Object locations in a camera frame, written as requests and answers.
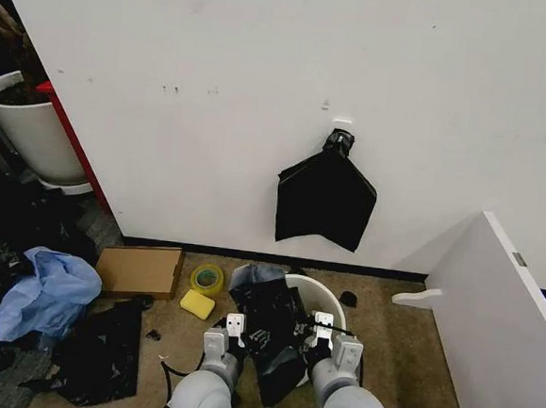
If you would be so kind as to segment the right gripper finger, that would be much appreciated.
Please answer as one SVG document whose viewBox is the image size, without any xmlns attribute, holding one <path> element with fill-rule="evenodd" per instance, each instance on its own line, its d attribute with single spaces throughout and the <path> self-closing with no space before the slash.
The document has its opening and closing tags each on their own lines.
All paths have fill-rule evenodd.
<svg viewBox="0 0 546 408">
<path fill-rule="evenodd" d="M 299 320 L 295 323 L 293 329 L 294 340 L 311 341 L 315 338 L 315 325 L 311 319 Z"/>
</svg>

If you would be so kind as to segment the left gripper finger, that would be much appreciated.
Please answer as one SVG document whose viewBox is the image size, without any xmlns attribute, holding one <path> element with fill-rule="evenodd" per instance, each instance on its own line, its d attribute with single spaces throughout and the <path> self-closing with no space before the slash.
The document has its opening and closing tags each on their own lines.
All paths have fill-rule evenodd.
<svg viewBox="0 0 546 408">
<path fill-rule="evenodd" d="M 271 342 L 271 334 L 267 329 L 257 329 L 244 335 L 245 348 L 248 351 L 263 352 Z"/>
</svg>

